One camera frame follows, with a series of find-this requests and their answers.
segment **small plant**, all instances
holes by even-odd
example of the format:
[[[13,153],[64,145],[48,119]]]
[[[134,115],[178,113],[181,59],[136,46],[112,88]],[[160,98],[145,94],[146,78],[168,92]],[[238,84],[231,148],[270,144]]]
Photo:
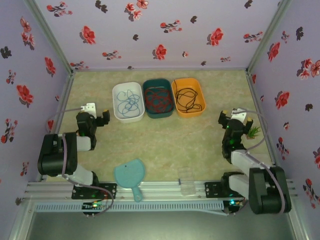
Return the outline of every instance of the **small plant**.
[[[260,127],[251,127],[248,134],[246,135],[246,139],[255,139],[257,135],[257,133],[261,132],[260,130]]]

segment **blue rope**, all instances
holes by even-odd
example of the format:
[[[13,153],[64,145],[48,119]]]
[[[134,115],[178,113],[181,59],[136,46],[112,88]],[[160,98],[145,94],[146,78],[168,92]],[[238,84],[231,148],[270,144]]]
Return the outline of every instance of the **blue rope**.
[[[131,90],[127,90],[126,93],[124,91],[120,91],[117,96],[116,99],[118,99],[120,101],[120,103],[118,104],[118,112],[123,115],[125,118],[135,118],[138,117],[140,115],[140,108],[138,106],[138,102],[140,99],[140,96],[137,94],[134,94]],[[135,116],[128,116],[127,114],[133,111],[138,110],[139,113]]]

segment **floral wallpaper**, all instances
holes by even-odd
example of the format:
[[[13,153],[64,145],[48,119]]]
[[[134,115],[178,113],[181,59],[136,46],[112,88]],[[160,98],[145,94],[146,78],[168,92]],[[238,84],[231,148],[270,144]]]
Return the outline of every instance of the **floral wallpaper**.
[[[70,67],[94,71],[246,68],[279,0],[35,2]]]
[[[66,15],[63,8],[52,7]],[[23,1],[0,1],[0,22],[0,239],[6,240],[27,183],[37,179],[46,120],[68,74]]]
[[[292,1],[252,71],[279,162],[303,203],[310,239],[320,235],[319,7],[318,0]]]

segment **white bracket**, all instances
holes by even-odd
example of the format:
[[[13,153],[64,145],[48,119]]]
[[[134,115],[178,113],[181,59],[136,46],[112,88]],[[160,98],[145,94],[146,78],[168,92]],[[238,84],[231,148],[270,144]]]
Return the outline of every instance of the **white bracket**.
[[[96,104],[94,102],[87,103],[81,106],[81,110],[91,114],[94,118],[97,118]]]
[[[242,109],[242,108],[233,109],[231,112],[231,119],[237,119],[240,122],[244,123],[244,121],[246,120],[247,113],[244,112],[244,113],[236,114],[242,111],[245,111],[245,109]]]

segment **beige floor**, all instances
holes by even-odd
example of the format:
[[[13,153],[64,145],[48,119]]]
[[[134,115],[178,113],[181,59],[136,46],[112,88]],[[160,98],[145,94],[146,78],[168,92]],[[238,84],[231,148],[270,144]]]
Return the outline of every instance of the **beige floor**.
[[[119,83],[138,82],[165,78],[172,82],[178,78],[196,78],[202,87],[206,110],[201,116],[181,118],[174,111],[172,116],[151,119],[146,113],[135,123],[120,123],[114,116],[112,88]],[[140,158],[146,168],[144,181],[176,181],[181,167],[190,167],[195,180],[219,180],[224,172],[237,168],[222,157],[224,130],[218,124],[222,110],[243,107],[255,110],[244,71],[119,71],[79,72],[75,75],[66,109],[77,108],[95,102],[97,112],[109,109],[109,125],[96,131],[97,144],[93,151],[79,152],[78,163],[96,172],[100,181],[114,181],[114,167]],[[77,130],[77,112],[64,115],[60,132]],[[254,126],[259,126],[258,118]],[[256,144],[262,133],[254,140],[246,140],[245,147]],[[252,151],[260,160],[269,162],[264,143]],[[49,178],[48,181],[59,181]]]

